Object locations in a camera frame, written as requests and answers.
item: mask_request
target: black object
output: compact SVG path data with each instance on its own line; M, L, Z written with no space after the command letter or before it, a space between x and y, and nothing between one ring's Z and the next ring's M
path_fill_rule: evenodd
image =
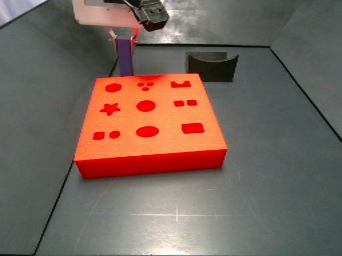
M149 32L162 29L170 19L161 0L105 0L105 2L126 4Z
M187 73L200 73L204 82L233 82L238 59L226 52L187 52Z

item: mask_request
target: black shape block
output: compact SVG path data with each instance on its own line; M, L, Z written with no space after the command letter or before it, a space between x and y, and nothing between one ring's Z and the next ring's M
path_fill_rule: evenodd
M226 52L187 52L187 73L198 73L204 82L233 82L240 55Z

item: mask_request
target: red foam block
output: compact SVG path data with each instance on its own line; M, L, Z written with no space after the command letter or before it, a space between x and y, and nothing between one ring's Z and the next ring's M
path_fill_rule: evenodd
M97 80L74 159L83 178L221 168L226 152L197 74Z

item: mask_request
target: purple object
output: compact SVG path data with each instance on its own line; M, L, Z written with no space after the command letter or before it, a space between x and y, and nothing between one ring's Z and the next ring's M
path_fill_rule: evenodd
M117 49L119 55L121 76L134 75L131 37L117 36Z

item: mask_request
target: star-shaped hole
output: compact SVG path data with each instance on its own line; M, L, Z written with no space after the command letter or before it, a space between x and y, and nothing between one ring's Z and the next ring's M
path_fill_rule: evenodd
M107 113L107 116L111 116L114 112L121 111L118 104L119 103L105 104L105 108L101 110L101 112Z

